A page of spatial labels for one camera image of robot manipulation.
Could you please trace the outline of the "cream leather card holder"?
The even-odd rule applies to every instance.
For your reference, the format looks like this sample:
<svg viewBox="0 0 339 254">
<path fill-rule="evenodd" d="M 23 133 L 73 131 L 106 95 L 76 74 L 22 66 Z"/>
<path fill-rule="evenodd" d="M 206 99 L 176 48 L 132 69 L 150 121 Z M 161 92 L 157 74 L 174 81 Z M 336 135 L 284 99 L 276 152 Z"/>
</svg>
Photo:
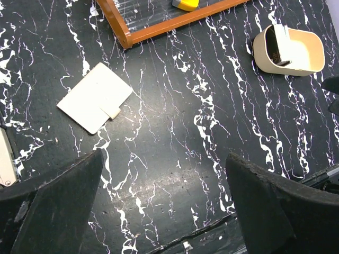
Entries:
<svg viewBox="0 0 339 254">
<path fill-rule="evenodd" d="M 120 113 L 120 106 L 133 89 L 103 63 L 98 63 L 57 104 L 57 107 L 95 134 L 108 119 Z"/>
</svg>

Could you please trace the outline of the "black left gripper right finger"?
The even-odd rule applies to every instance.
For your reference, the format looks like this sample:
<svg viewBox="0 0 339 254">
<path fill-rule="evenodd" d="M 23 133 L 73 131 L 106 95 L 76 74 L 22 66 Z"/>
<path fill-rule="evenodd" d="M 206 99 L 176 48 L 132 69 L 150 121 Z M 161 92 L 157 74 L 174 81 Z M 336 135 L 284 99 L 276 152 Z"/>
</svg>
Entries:
<svg viewBox="0 0 339 254">
<path fill-rule="evenodd" d="M 248 253 L 338 253 L 338 165 L 300 182 L 235 153 L 225 168 Z"/>
</svg>

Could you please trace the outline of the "stack of cards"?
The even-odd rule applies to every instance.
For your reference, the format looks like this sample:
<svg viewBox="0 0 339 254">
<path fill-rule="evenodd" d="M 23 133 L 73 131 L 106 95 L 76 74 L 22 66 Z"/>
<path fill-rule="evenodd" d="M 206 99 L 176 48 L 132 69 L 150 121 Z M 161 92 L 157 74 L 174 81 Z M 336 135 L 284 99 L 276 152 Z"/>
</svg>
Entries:
<svg viewBox="0 0 339 254">
<path fill-rule="evenodd" d="M 283 24 L 271 25 L 265 34 L 267 54 L 277 66 L 286 66 L 292 63 L 289 51 L 290 36 L 288 27 Z"/>
</svg>

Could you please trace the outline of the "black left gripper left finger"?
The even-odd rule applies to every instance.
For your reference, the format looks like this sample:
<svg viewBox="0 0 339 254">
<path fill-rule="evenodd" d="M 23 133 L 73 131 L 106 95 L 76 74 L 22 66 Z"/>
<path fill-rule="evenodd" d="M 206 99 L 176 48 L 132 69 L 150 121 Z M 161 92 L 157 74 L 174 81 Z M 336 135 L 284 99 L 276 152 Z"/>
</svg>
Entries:
<svg viewBox="0 0 339 254">
<path fill-rule="evenodd" d="M 1 253 L 79 253 L 103 164 L 96 149 L 1 188 Z"/>
</svg>

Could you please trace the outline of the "beige oval tray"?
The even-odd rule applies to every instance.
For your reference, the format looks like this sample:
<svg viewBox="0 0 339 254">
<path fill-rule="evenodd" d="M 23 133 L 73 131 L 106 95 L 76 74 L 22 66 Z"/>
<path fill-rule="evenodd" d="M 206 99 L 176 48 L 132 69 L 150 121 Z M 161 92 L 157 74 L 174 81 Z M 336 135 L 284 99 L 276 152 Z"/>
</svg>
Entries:
<svg viewBox="0 0 339 254">
<path fill-rule="evenodd" d="M 267 54 L 265 34 L 260 32 L 253 41 L 253 55 L 256 65 L 263 72 L 290 76 L 308 76 L 320 72 L 325 66 L 323 43 L 313 32 L 288 28 L 290 36 L 289 51 L 292 63 L 286 66 L 277 66 Z"/>
</svg>

